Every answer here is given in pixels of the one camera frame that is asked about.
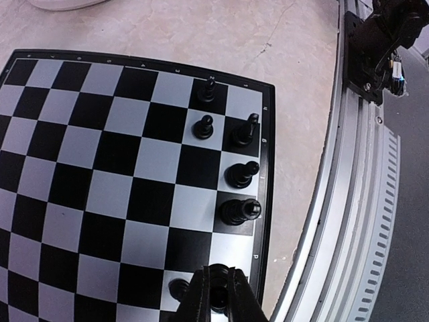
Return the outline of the black king piece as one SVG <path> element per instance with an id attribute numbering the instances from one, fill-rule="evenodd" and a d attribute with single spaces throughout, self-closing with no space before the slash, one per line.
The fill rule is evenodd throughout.
<path id="1" fill-rule="evenodd" d="M 262 212 L 261 204 L 255 199 L 231 199 L 221 204 L 219 215 L 226 225 L 241 225 L 257 219 Z"/>

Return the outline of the black white chessboard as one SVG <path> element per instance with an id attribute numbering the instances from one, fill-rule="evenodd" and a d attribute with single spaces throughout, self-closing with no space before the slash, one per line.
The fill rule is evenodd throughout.
<path id="1" fill-rule="evenodd" d="M 197 92 L 214 79 L 214 100 Z M 251 113 L 249 146 L 231 143 Z M 213 134 L 192 126 L 213 118 Z M 168 284 L 212 264 L 263 298 L 273 200 L 275 87 L 132 56 L 15 50 L 1 73 L 1 320 L 170 321 Z M 259 172 L 244 189 L 228 167 Z M 261 215 L 226 225 L 222 203 Z"/>

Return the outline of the white plastic tray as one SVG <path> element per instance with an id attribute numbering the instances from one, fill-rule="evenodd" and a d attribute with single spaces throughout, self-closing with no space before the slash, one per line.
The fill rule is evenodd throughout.
<path id="1" fill-rule="evenodd" d="M 29 0 L 28 2 L 39 9 L 48 11 L 70 11 L 82 9 L 106 2 L 107 0 Z"/>

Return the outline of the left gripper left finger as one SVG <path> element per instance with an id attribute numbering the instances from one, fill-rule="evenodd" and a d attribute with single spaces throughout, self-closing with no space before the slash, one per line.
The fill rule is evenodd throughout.
<path id="1" fill-rule="evenodd" d="M 203 267 L 194 273 L 172 321 L 211 321 L 210 310 L 210 270 L 209 267 Z"/>

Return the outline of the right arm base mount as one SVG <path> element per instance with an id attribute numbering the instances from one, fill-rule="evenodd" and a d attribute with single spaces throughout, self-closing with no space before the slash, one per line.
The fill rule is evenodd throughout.
<path id="1" fill-rule="evenodd" d="M 373 11 L 361 19 L 346 11 L 345 84 L 368 102 L 383 104 L 383 90 L 400 97 L 405 92 L 402 57 L 397 49 L 414 45 L 428 25 L 427 1 L 373 1 Z"/>

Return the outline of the black chess piece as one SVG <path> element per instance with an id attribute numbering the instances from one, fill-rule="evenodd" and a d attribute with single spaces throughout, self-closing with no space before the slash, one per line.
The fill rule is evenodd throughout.
<path id="1" fill-rule="evenodd" d="M 212 264 L 210 270 L 210 307 L 217 314 L 227 316 L 229 305 L 228 273 L 233 267 L 224 264 Z"/>
<path id="2" fill-rule="evenodd" d="M 188 292 L 190 283 L 182 278 L 175 278 L 168 284 L 168 289 L 172 298 L 178 302 L 182 302 Z"/>
<path id="3" fill-rule="evenodd" d="M 252 178 L 259 172 L 259 163 L 249 161 L 246 164 L 237 163 L 227 168 L 225 171 L 225 180 L 233 188 L 247 188 Z"/>

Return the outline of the black pawn edge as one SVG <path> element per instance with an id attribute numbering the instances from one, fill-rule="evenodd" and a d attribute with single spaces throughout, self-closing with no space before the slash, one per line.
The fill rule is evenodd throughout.
<path id="1" fill-rule="evenodd" d="M 204 85 L 198 90 L 198 100 L 203 103 L 210 103 L 215 97 L 216 82 L 214 79 L 208 79 Z"/>

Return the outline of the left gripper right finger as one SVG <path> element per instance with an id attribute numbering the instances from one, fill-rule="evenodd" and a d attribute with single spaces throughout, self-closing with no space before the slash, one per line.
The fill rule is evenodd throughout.
<path id="1" fill-rule="evenodd" d="M 228 321 L 268 322 L 241 269 L 228 269 L 227 290 Z"/>

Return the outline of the black chess piece corner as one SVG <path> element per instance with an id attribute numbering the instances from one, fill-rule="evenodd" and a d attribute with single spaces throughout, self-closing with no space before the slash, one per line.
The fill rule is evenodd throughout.
<path id="1" fill-rule="evenodd" d="M 232 130 L 231 143 L 238 148 L 249 146 L 253 141 L 255 129 L 258 123 L 259 114 L 251 113 L 244 123 L 238 125 Z"/>

